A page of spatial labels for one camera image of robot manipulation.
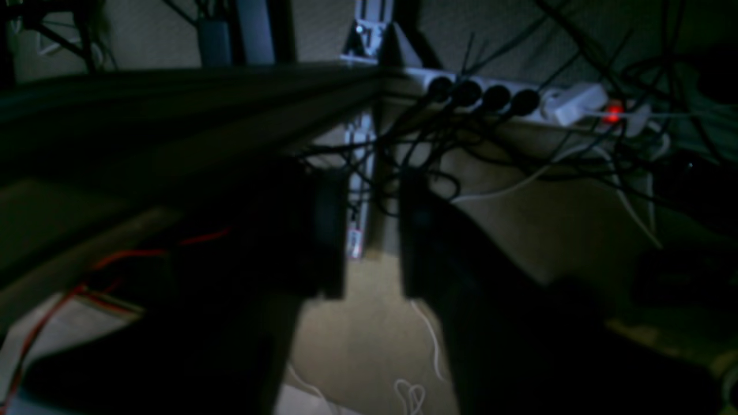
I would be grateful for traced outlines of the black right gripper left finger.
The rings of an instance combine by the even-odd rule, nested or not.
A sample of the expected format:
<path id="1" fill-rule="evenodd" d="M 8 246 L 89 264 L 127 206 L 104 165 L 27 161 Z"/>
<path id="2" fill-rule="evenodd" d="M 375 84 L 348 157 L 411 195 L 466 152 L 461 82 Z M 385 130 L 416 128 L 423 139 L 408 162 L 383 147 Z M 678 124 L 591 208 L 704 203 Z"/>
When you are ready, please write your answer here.
<path id="1" fill-rule="evenodd" d="M 298 313 L 340 299 L 347 176 L 277 160 L 93 266 L 81 294 L 142 308 L 124 328 L 34 359 L 25 414 L 269 414 Z"/>

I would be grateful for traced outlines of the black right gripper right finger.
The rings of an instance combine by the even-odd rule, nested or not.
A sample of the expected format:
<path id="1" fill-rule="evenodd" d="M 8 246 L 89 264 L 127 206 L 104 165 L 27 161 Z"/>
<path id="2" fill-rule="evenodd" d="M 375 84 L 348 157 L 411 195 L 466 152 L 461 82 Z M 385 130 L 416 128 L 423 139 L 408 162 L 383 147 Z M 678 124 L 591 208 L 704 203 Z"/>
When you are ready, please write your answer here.
<path id="1" fill-rule="evenodd" d="M 404 294 L 438 318 L 460 414 L 717 414 L 708 370 L 545 289 L 421 171 L 399 175 Z"/>

